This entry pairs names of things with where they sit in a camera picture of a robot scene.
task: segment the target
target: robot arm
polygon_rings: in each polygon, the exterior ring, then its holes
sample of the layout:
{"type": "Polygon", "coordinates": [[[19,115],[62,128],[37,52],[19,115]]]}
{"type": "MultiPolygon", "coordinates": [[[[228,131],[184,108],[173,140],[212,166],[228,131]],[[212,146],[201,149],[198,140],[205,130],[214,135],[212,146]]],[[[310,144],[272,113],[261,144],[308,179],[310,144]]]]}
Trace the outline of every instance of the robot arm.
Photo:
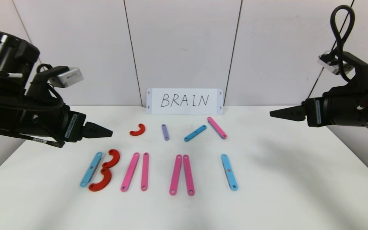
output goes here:
{"type": "Polygon", "coordinates": [[[86,115],[71,111],[54,89],[81,81],[78,68],[42,64],[25,94],[25,84],[38,57],[39,50],[32,44],[0,32],[0,134],[55,147],[82,137],[111,137],[112,131],[97,124],[83,125],[86,115]],[[55,141],[31,135],[52,137],[55,141]]]}
{"type": "Polygon", "coordinates": [[[343,125],[368,128],[368,64],[349,52],[343,52],[343,45],[354,25],[354,12],[349,6],[337,7],[330,19],[336,37],[336,48],[319,57],[319,63],[327,70],[347,81],[344,86],[336,86],[322,97],[308,98],[300,106],[271,111],[270,116],[293,121],[308,120],[310,127],[343,125]],[[346,9],[350,15],[349,28],[343,38],[334,23],[336,12],[346,9]],[[349,79],[346,74],[354,69],[355,76],[349,79]]]}

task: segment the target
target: black cable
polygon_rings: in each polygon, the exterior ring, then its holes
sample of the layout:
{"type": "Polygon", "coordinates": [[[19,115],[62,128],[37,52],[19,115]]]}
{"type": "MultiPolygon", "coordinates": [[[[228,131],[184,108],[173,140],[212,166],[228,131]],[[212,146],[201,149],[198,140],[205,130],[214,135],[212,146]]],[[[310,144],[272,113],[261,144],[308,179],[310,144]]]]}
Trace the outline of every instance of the black cable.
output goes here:
{"type": "Polygon", "coordinates": [[[330,26],[332,28],[332,32],[334,37],[336,38],[336,48],[332,51],[332,53],[336,53],[339,63],[339,72],[341,77],[349,82],[350,79],[347,77],[344,68],[343,68],[343,46],[349,37],[350,33],[352,32],[353,26],[355,25],[355,12],[350,6],[347,5],[341,5],[336,7],[336,9],[333,10],[332,14],[330,15],[330,26]],[[347,27],[346,32],[344,33],[343,37],[340,36],[339,30],[337,29],[336,25],[336,14],[339,10],[344,9],[348,12],[350,16],[349,20],[349,26],[347,27]]]}
{"type": "Polygon", "coordinates": [[[42,63],[42,64],[38,65],[38,67],[36,68],[36,73],[40,73],[41,72],[41,69],[43,67],[46,67],[47,69],[51,69],[52,68],[52,66],[50,64],[42,63]]]}

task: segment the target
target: blue bar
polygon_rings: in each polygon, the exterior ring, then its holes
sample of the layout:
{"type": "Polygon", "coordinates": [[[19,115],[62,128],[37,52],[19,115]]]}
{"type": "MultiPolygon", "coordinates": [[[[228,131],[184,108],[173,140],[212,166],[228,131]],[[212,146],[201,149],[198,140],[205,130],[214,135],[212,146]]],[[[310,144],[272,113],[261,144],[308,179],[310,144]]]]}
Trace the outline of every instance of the blue bar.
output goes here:
{"type": "Polygon", "coordinates": [[[92,163],[90,164],[88,170],[86,171],[85,176],[82,179],[82,182],[80,183],[81,187],[86,187],[90,182],[90,180],[92,179],[92,176],[95,173],[100,160],[102,159],[102,155],[103,155],[102,152],[96,153],[95,158],[93,158],[92,163]]]}
{"type": "Polygon", "coordinates": [[[184,141],[189,141],[193,139],[196,135],[200,134],[200,132],[203,132],[207,128],[206,125],[202,125],[200,128],[197,128],[194,132],[192,132],[190,135],[184,138],[184,141]]]}
{"type": "Polygon", "coordinates": [[[238,190],[238,183],[236,182],[234,172],[232,171],[231,164],[229,163],[229,158],[226,154],[221,155],[222,165],[224,166],[226,179],[228,180],[229,188],[232,191],[238,190]]]}

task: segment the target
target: purple bar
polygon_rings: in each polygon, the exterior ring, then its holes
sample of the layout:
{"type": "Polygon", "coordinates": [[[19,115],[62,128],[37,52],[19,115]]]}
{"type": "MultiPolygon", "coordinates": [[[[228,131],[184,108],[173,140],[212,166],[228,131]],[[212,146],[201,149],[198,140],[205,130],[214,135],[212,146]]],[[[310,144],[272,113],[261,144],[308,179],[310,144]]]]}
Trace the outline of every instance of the purple bar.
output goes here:
{"type": "Polygon", "coordinates": [[[161,128],[163,129],[164,140],[169,140],[170,137],[168,136],[167,126],[165,126],[165,124],[162,124],[161,128]]]}

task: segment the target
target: white table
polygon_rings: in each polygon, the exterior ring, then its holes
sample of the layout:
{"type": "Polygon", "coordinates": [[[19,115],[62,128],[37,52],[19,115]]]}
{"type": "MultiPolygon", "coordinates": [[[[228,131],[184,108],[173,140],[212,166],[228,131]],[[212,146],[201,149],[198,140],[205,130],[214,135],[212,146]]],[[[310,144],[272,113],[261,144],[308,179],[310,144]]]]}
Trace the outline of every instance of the white table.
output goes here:
{"type": "MultiPolygon", "coordinates": [[[[368,168],[326,127],[271,118],[279,106],[226,107],[207,116],[147,115],[142,107],[73,106],[113,137],[83,139],[62,149],[26,141],[0,167],[0,230],[368,230],[368,168]],[[138,137],[129,135],[146,125],[138,137]],[[161,124],[170,140],[165,141],[161,124]],[[207,129],[189,142],[199,126],[207,129]],[[121,153],[110,184],[79,186],[98,151],[121,153]],[[134,152],[149,152],[149,189],[140,190],[142,157],[127,192],[120,191],[134,152]],[[229,189],[220,160],[226,153],[239,190],[229,189]],[[195,195],[181,169],[178,194],[168,193],[175,156],[188,154],[195,195]]],[[[101,181],[96,172],[93,182],[101,181]]]]}

